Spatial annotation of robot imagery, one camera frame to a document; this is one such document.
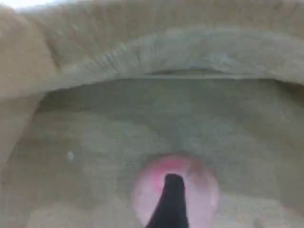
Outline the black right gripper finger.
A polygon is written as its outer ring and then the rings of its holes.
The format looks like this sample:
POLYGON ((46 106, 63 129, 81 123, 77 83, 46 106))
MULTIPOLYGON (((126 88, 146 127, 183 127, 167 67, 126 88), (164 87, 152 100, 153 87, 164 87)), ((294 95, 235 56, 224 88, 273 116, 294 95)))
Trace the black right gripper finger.
POLYGON ((185 186, 177 174, 167 174, 160 200, 147 228, 188 228, 185 186))

